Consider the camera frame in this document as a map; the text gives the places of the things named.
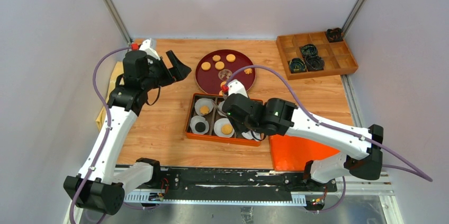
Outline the orange compartment cookie box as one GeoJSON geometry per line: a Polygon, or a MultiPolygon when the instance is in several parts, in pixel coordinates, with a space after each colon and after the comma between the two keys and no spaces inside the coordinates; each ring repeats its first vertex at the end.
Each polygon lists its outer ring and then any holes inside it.
{"type": "Polygon", "coordinates": [[[212,142],[219,142],[219,143],[224,143],[224,144],[234,144],[234,145],[243,145],[243,146],[252,146],[252,147],[259,146],[261,144],[260,141],[245,139],[241,135],[241,133],[238,133],[235,129],[234,129],[235,133],[231,138],[218,137],[215,135],[215,133],[213,132],[215,122],[218,119],[227,118],[227,117],[222,117],[218,114],[218,104],[221,101],[224,101],[224,98],[220,95],[210,95],[210,94],[200,94],[200,93],[193,94],[191,105],[190,105],[190,110],[188,112],[187,122],[186,122],[186,126],[185,126],[185,133],[186,133],[187,137],[189,139],[212,141],[212,142]],[[207,132],[204,135],[194,134],[192,132],[192,130],[190,129],[191,118],[193,116],[197,115],[194,110],[194,103],[200,98],[210,98],[214,101],[213,111],[211,113],[209,113],[208,115],[203,116],[208,121],[209,126],[210,126],[209,132],[207,132]]]}

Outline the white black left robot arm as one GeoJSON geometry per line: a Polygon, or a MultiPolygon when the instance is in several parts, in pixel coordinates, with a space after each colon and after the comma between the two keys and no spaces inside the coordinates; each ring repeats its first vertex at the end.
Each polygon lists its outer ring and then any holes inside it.
{"type": "Polygon", "coordinates": [[[115,166],[124,141],[136,122],[149,91],[180,82],[188,77],[191,68],[183,64],[172,51],[162,57],[151,46],[150,40],[123,48],[123,72],[117,77],[108,98],[103,98],[105,119],[98,138],[86,162],[75,176],[67,176],[63,187],[75,208],[102,214],[116,214],[125,197],[145,184],[150,189],[166,186],[157,160],[139,158],[131,167],[115,174],[115,166]]]}

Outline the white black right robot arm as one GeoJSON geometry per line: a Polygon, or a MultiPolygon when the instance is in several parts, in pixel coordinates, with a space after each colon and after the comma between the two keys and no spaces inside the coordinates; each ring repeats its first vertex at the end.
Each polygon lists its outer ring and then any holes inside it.
{"type": "Polygon", "coordinates": [[[236,79],[223,85],[222,90],[225,97],[222,111],[238,132],[304,138],[339,150],[331,157],[306,163],[302,183],[307,190],[315,191],[324,183],[346,175],[368,181],[379,179],[383,153],[375,143],[383,139],[382,127],[348,126],[306,113],[293,102],[280,98],[265,103],[251,100],[244,85],[236,79]]]}

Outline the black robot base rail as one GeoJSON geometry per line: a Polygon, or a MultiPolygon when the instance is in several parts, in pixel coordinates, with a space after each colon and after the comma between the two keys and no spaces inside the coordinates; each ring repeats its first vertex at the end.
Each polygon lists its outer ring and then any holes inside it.
{"type": "Polygon", "coordinates": [[[342,195],[391,195],[386,174],[377,181],[336,178],[324,185],[303,180],[300,172],[269,169],[162,167],[147,163],[114,168],[110,181],[91,175],[68,177],[64,189],[79,208],[109,215],[125,203],[145,208],[161,204],[288,206],[321,210],[342,195]]]}

